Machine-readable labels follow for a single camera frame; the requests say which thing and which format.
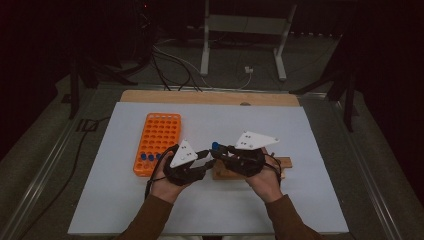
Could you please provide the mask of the white metal stand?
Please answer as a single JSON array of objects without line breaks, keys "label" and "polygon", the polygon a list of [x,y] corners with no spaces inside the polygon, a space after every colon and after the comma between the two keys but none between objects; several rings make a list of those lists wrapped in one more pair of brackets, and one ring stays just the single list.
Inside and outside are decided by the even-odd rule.
[{"label": "white metal stand", "polygon": [[290,4],[287,15],[284,18],[253,17],[238,15],[219,15],[210,13],[210,0],[204,0],[204,35],[203,51],[200,64],[200,75],[207,76],[209,71],[210,45],[209,35],[214,32],[249,33],[280,36],[279,45],[273,50],[274,62],[278,79],[287,79],[287,73],[283,63],[283,50],[290,32],[292,21],[297,10],[295,3]]}]

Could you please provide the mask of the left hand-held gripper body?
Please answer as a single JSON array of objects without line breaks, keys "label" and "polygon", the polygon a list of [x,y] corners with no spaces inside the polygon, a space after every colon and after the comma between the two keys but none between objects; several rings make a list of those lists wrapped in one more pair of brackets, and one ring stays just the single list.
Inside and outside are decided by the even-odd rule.
[{"label": "left hand-held gripper body", "polygon": [[202,180],[206,172],[202,166],[193,167],[198,160],[197,152],[187,140],[171,148],[173,155],[166,160],[164,173],[166,178],[173,184],[183,186],[195,181]]}]

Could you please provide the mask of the metal floor rail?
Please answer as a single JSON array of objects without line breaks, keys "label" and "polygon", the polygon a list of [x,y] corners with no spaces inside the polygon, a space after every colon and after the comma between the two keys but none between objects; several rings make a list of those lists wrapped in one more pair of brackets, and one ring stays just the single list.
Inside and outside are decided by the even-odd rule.
[{"label": "metal floor rail", "polygon": [[359,148],[359,145],[345,126],[343,115],[344,110],[339,102],[330,101],[329,105],[336,118],[338,127],[342,131],[344,139],[347,141],[349,149],[353,152],[354,162],[357,165],[364,187],[368,197],[373,205],[383,231],[388,240],[403,240],[397,224],[395,223],[392,214],[386,204],[386,201],[379,190],[377,183],[367,165],[366,159]]},{"label": "metal floor rail", "polygon": [[[194,92],[194,93],[254,93],[254,94],[289,94],[289,91],[266,91],[266,90],[243,90],[243,89],[226,89],[226,88],[209,88],[201,87],[195,89],[194,87],[183,87],[181,90],[178,86],[169,86],[168,88],[163,85],[151,84],[138,84],[138,85],[120,85],[120,84],[105,84],[100,83],[97,89],[111,89],[111,90],[144,90],[144,91],[165,91],[171,93],[177,92]],[[307,99],[325,99],[326,93],[324,92],[309,92],[303,95],[297,95],[298,98]]]},{"label": "metal floor rail", "polygon": [[84,90],[74,118],[59,98],[0,162],[0,240],[16,240],[95,91]]}]

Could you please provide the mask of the wooden tube rack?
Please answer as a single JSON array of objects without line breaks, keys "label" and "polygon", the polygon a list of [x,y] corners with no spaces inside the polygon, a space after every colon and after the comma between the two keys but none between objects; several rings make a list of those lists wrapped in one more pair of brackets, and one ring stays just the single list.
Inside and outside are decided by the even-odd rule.
[{"label": "wooden tube rack", "polygon": [[[285,178],[284,170],[286,168],[292,168],[293,164],[289,157],[277,157],[281,167],[281,178]],[[214,167],[212,168],[212,179],[213,180],[243,180],[244,176],[228,170],[221,160],[217,160]]]}]

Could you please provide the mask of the person's left hand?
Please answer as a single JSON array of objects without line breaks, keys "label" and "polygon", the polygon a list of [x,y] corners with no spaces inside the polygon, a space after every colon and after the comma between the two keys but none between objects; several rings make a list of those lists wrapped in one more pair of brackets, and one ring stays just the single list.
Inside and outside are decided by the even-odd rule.
[{"label": "person's left hand", "polygon": [[165,159],[161,161],[158,165],[158,169],[154,175],[155,181],[152,183],[150,194],[166,201],[170,204],[174,204],[178,196],[182,193],[183,190],[187,188],[187,185],[178,186],[171,183],[165,176],[163,169],[166,163],[166,160],[173,155],[172,152],[169,152]]}]

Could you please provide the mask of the black tripod stand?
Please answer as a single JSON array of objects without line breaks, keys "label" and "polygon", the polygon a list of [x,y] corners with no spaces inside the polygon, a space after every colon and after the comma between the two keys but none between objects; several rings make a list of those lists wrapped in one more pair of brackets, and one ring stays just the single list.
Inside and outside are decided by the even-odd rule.
[{"label": "black tripod stand", "polygon": [[111,80],[122,85],[135,86],[136,83],[129,81],[123,76],[103,64],[95,61],[93,58],[86,55],[74,55],[70,59],[70,115],[73,119],[80,108],[80,87],[82,82],[85,87],[95,89],[99,85],[97,73],[101,73],[109,77]]},{"label": "black tripod stand", "polygon": [[345,95],[343,122],[346,128],[352,132],[352,115],[356,84],[355,69],[336,70],[332,73],[324,75],[319,80],[300,89],[290,90],[289,93],[294,95],[304,95],[311,90],[329,82],[332,82],[333,85],[326,93],[326,98],[329,101],[339,101],[342,95]]}]

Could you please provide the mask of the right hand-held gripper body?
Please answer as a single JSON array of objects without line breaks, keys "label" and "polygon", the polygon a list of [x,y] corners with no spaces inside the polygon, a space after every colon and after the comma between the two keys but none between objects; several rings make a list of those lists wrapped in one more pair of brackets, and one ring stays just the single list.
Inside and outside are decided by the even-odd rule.
[{"label": "right hand-held gripper body", "polygon": [[[228,170],[244,177],[254,176],[260,173],[266,165],[262,149],[278,142],[279,139],[276,137],[244,131],[237,142],[232,145],[236,148],[236,153],[229,153],[224,165]],[[275,167],[274,171],[280,176],[280,167]]]}]

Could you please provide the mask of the dark equipment tower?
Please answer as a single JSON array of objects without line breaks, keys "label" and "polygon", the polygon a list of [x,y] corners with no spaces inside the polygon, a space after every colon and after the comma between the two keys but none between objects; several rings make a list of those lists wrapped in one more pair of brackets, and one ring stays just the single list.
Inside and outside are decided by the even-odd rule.
[{"label": "dark equipment tower", "polygon": [[135,16],[135,47],[133,57],[145,65],[151,56],[155,38],[155,23],[151,0],[132,0]]}]

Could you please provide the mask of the person's white trousers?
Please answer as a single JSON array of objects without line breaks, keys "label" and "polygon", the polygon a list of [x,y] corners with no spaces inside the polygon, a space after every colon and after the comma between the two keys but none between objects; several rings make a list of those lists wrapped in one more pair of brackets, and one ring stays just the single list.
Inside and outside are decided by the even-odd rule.
[{"label": "person's white trousers", "polygon": [[275,240],[274,236],[167,236],[161,240]]}]

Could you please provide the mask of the white table mat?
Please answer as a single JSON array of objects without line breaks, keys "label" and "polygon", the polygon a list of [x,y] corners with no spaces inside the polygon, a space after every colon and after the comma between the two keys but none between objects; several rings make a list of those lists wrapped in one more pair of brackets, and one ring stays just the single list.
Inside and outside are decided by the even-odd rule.
[{"label": "white table mat", "polygon": [[[201,151],[213,142],[233,145],[245,131],[277,138],[269,151],[288,156],[281,184],[303,222],[323,233],[348,230],[305,111],[300,107],[199,104],[116,104],[69,226],[74,235],[116,234],[144,200],[146,181],[133,172],[141,131],[150,112],[178,113],[181,136]],[[260,198],[243,181],[211,176],[186,188],[174,204],[166,235],[270,235]]]}]

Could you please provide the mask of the orange plastic tube rack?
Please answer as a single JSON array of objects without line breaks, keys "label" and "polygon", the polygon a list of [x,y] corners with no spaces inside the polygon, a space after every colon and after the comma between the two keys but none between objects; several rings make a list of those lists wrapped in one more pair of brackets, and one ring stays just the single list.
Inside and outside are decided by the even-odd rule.
[{"label": "orange plastic tube rack", "polygon": [[[157,165],[156,154],[163,154],[169,147],[179,142],[181,115],[176,113],[148,113],[135,156],[133,172],[139,177],[150,177]],[[140,154],[147,155],[147,164],[140,162]],[[154,165],[149,164],[148,155],[155,157]]]}]

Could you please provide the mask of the person's right hand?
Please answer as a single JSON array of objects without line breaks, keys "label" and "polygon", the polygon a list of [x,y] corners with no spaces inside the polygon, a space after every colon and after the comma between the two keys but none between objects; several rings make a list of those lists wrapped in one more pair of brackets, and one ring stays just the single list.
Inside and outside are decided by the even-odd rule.
[{"label": "person's right hand", "polygon": [[253,189],[264,203],[271,203],[283,196],[278,180],[278,175],[274,171],[277,163],[268,156],[267,150],[262,149],[265,154],[266,165],[260,173],[247,177],[245,181]]}]

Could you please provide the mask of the power strip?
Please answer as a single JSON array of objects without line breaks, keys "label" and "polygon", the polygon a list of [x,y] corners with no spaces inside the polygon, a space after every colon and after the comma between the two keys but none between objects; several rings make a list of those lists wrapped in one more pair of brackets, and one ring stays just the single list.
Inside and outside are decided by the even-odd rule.
[{"label": "power strip", "polygon": [[319,32],[299,32],[299,31],[290,31],[290,34],[295,37],[326,37],[330,38],[333,37],[333,35],[330,34],[324,34]]}]

